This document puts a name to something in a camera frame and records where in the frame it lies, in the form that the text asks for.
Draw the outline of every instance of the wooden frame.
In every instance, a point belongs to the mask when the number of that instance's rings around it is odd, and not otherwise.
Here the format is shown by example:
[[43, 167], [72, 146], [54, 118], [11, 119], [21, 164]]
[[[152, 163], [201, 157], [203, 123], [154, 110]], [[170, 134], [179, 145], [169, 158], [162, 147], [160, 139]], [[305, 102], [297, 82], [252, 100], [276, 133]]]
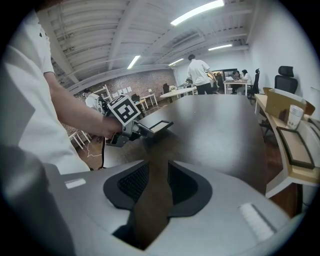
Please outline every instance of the wooden frame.
[[[307, 148], [307, 145], [306, 145], [304, 139], [301, 137], [300, 133], [296, 130], [287, 129], [287, 128], [283, 128], [283, 127], [279, 127], [279, 126], [277, 126], [276, 130], [278, 131], [278, 133], [280, 135], [280, 138], [281, 138], [282, 143], [284, 145], [284, 149], [285, 149], [286, 154], [288, 156], [288, 160], [289, 160], [290, 165], [299, 166], [299, 167], [303, 167], [303, 168], [307, 168], [307, 169], [314, 169], [315, 168], [314, 160], [312, 159], [310, 151]], [[304, 145], [304, 148], [310, 158], [311, 163], [299, 161], [299, 160], [296, 160], [293, 158], [291, 151], [290, 151], [290, 148], [287, 144], [287, 141], [286, 141], [285, 136], [283, 135], [282, 131], [287, 131], [287, 132], [295, 133], [298, 135], [299, 139], [301, 140], [302, 144]]]

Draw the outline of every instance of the dark gray table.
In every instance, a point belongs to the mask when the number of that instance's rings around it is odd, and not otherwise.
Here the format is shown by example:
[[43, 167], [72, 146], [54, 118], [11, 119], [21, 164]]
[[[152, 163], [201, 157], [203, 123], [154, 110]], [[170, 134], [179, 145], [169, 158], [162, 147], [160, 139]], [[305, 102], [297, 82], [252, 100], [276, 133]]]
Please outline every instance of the dark gray table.
[[135, 206], [137, 235], [147, 247], [166, 227], [172, 207], [168, 160], [209, 167], [266, 192], [267, 160], [263, 135], [247, 97], [191, 95], [146, 116], [147, 127], [173, 121], [156, 139], [140, 138], [124, 147], [106, 147], [104, 166], [149, 160], [149, 183]]

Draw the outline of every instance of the white wall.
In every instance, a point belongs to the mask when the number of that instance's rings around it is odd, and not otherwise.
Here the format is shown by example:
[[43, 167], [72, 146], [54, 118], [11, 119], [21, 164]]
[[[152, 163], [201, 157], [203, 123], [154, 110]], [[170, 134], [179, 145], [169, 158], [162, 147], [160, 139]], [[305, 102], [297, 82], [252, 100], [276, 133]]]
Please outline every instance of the white wall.
[[308, 100], [310, 87], [320, 90], [319, 60], [313, 46], [282, 5], [263, 0], [259, 4], [249, 50], [245, 53], [252, 64], [252, 72], [260, 68], [259, 87], [273, 88], [278, 68], [292, 66], [294, 78], [298, 80], [295, 94]]
[[[206, 62], [212, 71], [215, 70], [227, 70], [238, 69], [252, 70], [251, 64], [247, 63], [247, 59], [243, 50], [226, 51], [221, 53], [213, 53], [212, 55], [199, 57], [198, 60]], [[187, 79], [188, 66], [190, 62], [187, 60], [185, 63], [177, 66], [176, 72], [180, 84], [183, 84]], [[250, 73], [252, 79], [254, 79], [254, 73]]]

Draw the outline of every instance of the man in white shirt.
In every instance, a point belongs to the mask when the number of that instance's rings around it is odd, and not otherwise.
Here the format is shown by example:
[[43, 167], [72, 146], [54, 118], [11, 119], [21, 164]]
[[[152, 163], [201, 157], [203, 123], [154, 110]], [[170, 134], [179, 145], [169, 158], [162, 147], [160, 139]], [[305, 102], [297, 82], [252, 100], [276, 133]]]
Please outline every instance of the man in white shirt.
[[[57, 2], [60, 1], [46, 1], [49, 5], [44, 7]], [[21, 97], [15, 104], [23, 109], [5, 116], [3, 130], [7, 134], [1, 136], [3, 143], [33, 153], [43, 163], [55, 165], [61, 174], [90, 171], [61, 123], [106, 138], [122, 131], [117, 119], [87, 107], [56, 80], [49, 38], [34, 10], [21, 22], [6, 46], [0, 70], [10, 97], [6, 107], [14, 107], [11, 102]]]
[[85, 96], [85, 104], [87, 107], [97, 110], [99, 109], [99, 95], [94, 94], [89, 88], [83, 91]]
[[196, 85], [198, 95], [204, 95], [205, 92], [206, 94], [214, 94], [213, 89], [211, 88], [210, 78], [207, 76], [206, 72], [213, 77], [213, 82], [216, 81], [216, 78], [208, 64], [202, 60], [197, 60], [196, 56], [193, 54], [191, 54], [188, 59], [191, 63], [188, 67], [187, 78], [191, 79]]

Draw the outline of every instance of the person standing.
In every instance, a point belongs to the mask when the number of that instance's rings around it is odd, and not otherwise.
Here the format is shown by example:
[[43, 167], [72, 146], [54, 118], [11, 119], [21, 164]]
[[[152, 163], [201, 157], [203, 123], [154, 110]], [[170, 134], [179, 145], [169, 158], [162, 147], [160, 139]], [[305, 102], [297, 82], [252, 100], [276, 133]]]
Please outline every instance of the person standing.
[[210, 70], [209, 65], [202, 60], [197, 60], [196, 56], [193, 54], [191, 54], [188, 59], [191, 63], [188, 67], [187, 78], [191, 79], [196, 85], [198, 95], [204, 95], [205, 93], [214, 94], [211, 88], [210, 78], [207, 76], [206, 72], [212, 76], [213, 82], [216, 81], [216, 78], [214, 73]]

